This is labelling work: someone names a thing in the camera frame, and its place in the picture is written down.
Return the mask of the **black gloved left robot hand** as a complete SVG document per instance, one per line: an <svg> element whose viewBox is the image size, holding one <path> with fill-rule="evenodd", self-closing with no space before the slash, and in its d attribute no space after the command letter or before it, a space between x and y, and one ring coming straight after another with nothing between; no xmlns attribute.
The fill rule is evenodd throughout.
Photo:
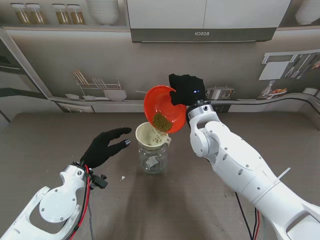
<svg viewBox="0 0 320 240"><path fill-rule="evenodd" d="M122 135L129 134L131 131L132 129L130 127L121 127L100 133L93 139L89 148L81 157L80 164L82 166L86 165L91 169L103 165L110 157L116 155L131 144L129 139L112 145L110 145L110 142L118 139Z"/></svg>

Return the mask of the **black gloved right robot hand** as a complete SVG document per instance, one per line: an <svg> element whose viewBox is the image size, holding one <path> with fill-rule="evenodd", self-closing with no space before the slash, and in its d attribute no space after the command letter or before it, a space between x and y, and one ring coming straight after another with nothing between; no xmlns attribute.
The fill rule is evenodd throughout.
<svg viewBox="0 0 320 240"><path fill-rule="evenodd" d="M191 106L197 101L206 99L206 88L201 78L196 76L175 75L168 76L170 87L171 103L176 105Z"/></svg>

